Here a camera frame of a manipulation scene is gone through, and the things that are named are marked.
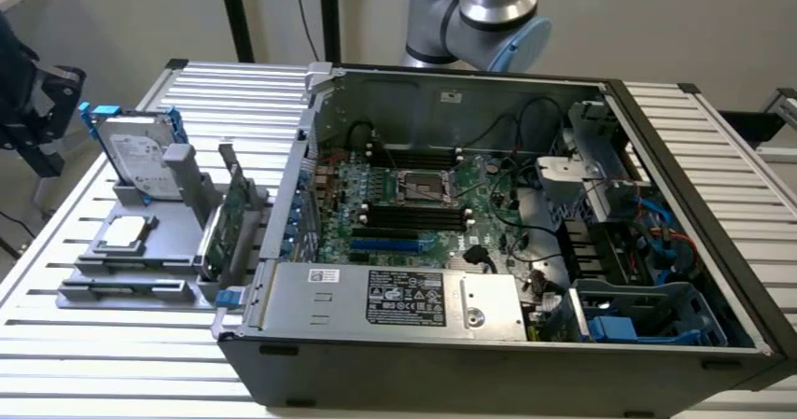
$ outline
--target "white wall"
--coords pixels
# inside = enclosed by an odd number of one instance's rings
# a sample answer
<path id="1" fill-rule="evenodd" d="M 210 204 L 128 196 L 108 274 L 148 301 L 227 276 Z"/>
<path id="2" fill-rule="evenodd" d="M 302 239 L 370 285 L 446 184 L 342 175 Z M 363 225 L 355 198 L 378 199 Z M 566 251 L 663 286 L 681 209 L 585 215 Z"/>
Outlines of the white wall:
<path id="1" fill-rule="evenodd" d="M 169 58 L 235 59 L 222 0 L 27 0 L 8 17 L 44 61 L 87 72 L 93 103 L 135 105 Z"/>
<path id="2" fill-rule="evenodd" d="M 304 1 L 322 53 L 319 1 Z M 296 0 L 246 5 L 258 59 L 310 61 Z M 346 61 L 399 61 L 406 10 L 407 0 L 342 0 Z M 690 81 L 737 108 L 797 86 L 797 0 L 542 0 L 541 12 L 554 34 L 531 72 Z M 48 61 L 89 72 L 97 102 L 132 104 L 169 57 L 235 57 L 222 0 L 31 0 L 9 17 Z"/>
<path id="3" fill-rule="evenodd" d="M 258 56 L 303 63 L 310 48 L 296 0 L 248 0 Z M 342 0 L 343 58 L 395 64 L 406 0 Z M 323 48 L 318 0 L 306 0 Z M 542 74 L 694 82 L 715 105 L 754 109 L 777 86 L 797 86 L 797 0 L 542 0 L 554 31 Z"/>

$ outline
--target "robotic arm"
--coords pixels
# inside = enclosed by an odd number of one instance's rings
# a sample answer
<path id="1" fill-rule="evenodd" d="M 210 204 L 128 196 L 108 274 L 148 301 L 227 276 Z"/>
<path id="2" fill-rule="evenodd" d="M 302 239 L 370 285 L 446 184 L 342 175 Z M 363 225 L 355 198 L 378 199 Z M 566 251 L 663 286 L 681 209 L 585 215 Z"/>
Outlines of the robotic arm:
<path id="1" fill-rule="evenodd" d="M 462 60 L 494 72 L 525 72 L 542 53 L 550 20 L 537 0 L 410 0 L 404 66 Z"/>
<path id="2" fill-rule="evenodd" d="M 0 147 L 16 150 L 41 177 L 59 176 L 64 159 L 40 145 L 64 137 L 85 81 L 85 72 L 67 66 L 49 67 L 13 35 L 0 12 Z M 41 90 L 51 108 L 43 114 L 33 93 Z"/>

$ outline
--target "cpu socket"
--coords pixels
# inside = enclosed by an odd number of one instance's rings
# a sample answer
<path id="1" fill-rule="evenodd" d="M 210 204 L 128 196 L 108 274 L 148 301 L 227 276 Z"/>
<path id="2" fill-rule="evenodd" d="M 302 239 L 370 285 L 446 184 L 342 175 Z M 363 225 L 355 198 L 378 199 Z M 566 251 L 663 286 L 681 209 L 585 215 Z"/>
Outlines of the cpu socket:
<path id="1" fill-rule="evenodd" d="M 451 183 L 447 172 L 400 171 L 396 182 L 400 202 L 451 203 Z"/>

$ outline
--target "barcode sticker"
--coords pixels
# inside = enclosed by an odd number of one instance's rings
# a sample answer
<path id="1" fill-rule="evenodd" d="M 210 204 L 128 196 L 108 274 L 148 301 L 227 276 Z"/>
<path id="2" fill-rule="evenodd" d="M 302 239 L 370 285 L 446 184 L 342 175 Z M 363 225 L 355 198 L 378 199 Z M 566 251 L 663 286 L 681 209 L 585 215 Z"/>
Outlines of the barcode sticker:
<path id="1" fill-rule="evenodd" d="M 314 268 L 310 270 L 307 281 L 338 284 L 338 281 L 340 281 L 340 270 L 336 268 Z"/>

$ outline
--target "sticker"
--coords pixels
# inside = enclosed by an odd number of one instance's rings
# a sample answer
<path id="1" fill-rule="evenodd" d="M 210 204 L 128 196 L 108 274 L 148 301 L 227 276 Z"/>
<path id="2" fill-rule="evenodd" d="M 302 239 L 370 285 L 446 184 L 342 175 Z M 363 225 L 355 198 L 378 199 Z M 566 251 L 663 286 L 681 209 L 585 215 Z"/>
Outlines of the sticker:
<path id="1" fill-rule="evenodd" d="M 442 92 L 439 94 L 439 101 L 444 104 L 461 104 L 462 103 L 462 92 Z"/>
<path id="2" fill-rule="evenodd" d="M 439 272 L 368 272 L 364 319 L 371 324 L 446 327 Z"/>
<path id="3" fill-rule="evenodd" d="M 160 144 L 147 136 L 111 134 L 116 161 L 136 189 L 159 199 L 181 199 Z"/>
<path id="4" fill-rule="evenodd" d="M 336 268 L 314 268 L 310 270 L 307 281 L 338 284 L 338 281 L 340 281 L 340 270 Z"/>

